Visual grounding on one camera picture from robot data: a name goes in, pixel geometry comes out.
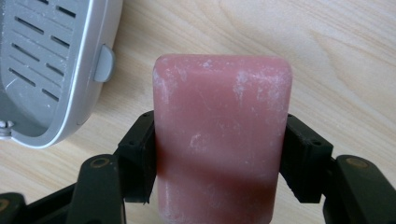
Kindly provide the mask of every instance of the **pink soap bar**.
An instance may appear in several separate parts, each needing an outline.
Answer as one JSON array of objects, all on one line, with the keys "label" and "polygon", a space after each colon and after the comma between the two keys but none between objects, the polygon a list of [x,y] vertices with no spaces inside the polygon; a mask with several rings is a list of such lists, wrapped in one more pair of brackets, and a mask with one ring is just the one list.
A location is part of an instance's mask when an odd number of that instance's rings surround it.
[{"label": "pink soap bar", "polygon": [[269,223],[291,71],[275,57],[164,55],[153,71],[165,223]]}]

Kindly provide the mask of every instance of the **gray plastic tab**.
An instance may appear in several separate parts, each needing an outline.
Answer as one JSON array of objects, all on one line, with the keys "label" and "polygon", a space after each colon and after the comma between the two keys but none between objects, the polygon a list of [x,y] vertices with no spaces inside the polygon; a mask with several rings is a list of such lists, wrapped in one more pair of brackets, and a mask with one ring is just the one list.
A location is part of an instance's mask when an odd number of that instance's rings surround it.
[{"label": "gray plastic tab", "polygon": [[113,73],[115,61],[116,56],[114,55],[113,50],[108,46],[103,45],[99,55],[94,80],[97,82],[109,81]]}]

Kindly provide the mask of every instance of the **white plastic soap dish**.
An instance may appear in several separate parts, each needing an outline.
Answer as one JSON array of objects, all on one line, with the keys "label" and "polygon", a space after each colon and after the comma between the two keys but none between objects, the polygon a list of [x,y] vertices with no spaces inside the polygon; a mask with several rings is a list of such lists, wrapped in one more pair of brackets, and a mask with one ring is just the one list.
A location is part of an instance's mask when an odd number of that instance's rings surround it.
[{"label": "white plastic soap dish", "polygon": [[110,78],[122,0],[0,3],[0,138],[48,147],[88,119]]}]

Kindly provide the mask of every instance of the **light wood surface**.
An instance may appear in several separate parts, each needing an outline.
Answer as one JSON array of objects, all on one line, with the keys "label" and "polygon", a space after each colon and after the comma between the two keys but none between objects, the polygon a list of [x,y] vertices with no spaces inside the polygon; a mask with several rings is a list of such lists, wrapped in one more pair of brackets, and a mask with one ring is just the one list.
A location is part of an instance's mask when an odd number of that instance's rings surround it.
[{"label": "light wood surface", "polygon": [[[90,119],[45,150],[0,144],[0,192],[28,203],[76,181],[89,157],[112,153],[152,109],[151,70],[165,53],[278,55],[293,68],[290,113],[334,144],[333,155],[374,162],[396,186],[396,2],[391,0],[125,0],[114,77]],[[127,204],[128,223],[161,223]],[[279,178],[272,223],[324,223]]]}]

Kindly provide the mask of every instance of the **wooden table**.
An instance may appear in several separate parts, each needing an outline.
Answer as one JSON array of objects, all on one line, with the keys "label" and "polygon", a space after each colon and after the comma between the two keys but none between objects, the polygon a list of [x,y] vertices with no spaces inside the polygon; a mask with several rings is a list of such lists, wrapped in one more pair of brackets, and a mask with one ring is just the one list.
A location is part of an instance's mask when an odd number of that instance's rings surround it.
[{"label": "wooden table", "polygon": [[[294,72],[290,113],[334,144],[334,156],[366,158],[396,186],[396,3],[325,0],[125,0],[114,77],[91,118],[45,150],[0,145],[0,192],[31,203],[75,182],[89,157],[112,153],[153,108],[151,70],[165,53],[278,55]],[[157,195],[127,204],[128,223],[161,223]],[[279,178],[272,223],[324,223]]]}]

